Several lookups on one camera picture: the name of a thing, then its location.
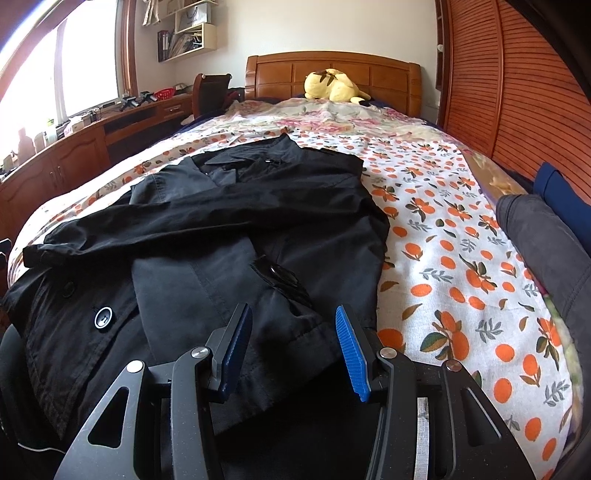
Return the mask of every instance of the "red basket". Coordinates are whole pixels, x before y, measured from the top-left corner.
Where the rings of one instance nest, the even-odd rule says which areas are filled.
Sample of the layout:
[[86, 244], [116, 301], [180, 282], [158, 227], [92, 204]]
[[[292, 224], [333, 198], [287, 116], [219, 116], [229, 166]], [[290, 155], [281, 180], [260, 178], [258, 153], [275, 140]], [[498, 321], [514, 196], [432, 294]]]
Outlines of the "red basket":
[[164, 90], [160, 90], [159, 92], [156, 92], [154, 94], [154, 96], [158, 100], [168, 100], [169, 98], [172, 98], [174, 96], [175, 92], [176, 92], [175, 88], [165, 88]]

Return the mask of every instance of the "wooden desk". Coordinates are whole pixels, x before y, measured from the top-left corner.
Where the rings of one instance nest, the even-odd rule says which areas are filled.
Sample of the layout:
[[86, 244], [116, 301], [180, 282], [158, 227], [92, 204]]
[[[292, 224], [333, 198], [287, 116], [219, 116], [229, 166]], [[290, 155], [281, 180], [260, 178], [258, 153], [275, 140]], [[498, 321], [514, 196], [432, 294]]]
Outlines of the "wooden desk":
[[[0, 183], [0, 239], [16, 240], [27, 219], [43, 203], [70, 192], [116, 163], [170, 136], [191, 115], [191, 95], [142, 105], [103, 118], [20, 165]], [[6, 270], [0, 271], [0, 294]]]

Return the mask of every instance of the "window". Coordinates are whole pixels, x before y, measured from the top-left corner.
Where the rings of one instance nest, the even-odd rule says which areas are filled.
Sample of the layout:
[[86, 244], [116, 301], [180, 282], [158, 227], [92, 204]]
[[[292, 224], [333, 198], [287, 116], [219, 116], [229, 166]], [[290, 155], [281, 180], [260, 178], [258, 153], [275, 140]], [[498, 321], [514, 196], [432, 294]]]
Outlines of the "window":
[[119, 97], [118, 0], [86, 1], [33, 50], [0, 102], [0, 158], [27, 135]]

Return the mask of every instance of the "desk drawer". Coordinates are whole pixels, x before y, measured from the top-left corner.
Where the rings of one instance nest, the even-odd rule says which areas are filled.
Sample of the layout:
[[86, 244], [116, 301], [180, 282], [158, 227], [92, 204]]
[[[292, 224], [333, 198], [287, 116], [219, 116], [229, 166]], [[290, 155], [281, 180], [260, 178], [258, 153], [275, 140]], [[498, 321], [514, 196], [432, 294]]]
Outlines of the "desk drawer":
[[191, 98], [182, 98], [178, 101], [168, 100], [165, 105], [158, 106], [159, 115], [164, 120], [177, 116], [191, 115]]

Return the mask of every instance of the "chair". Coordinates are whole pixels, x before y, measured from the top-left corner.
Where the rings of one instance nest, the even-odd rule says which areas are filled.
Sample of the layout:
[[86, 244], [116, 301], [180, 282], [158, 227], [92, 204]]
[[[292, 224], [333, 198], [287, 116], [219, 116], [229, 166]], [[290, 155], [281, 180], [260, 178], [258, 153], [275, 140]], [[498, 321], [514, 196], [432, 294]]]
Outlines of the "chair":
[[193, 83], [192, 108], [195, 118], [220, 110], [226, 99], [232, 75], [204, 75], [200, 73]]

